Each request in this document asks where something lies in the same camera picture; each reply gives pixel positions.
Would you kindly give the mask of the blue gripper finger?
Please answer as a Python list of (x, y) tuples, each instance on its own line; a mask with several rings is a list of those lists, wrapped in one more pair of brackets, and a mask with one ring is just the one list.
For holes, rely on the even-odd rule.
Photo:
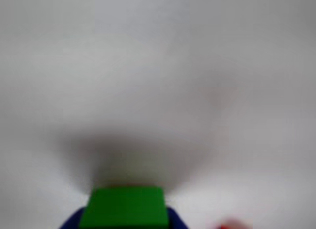
[(79, 224), (84, 213), (85, 207), (78, 209), (60, 227), (60, 229), (79, 229)]
[(167, 207), (167, 214), (169, 220), (169, 229), (188, 229), (188, 226), (173, 208)]

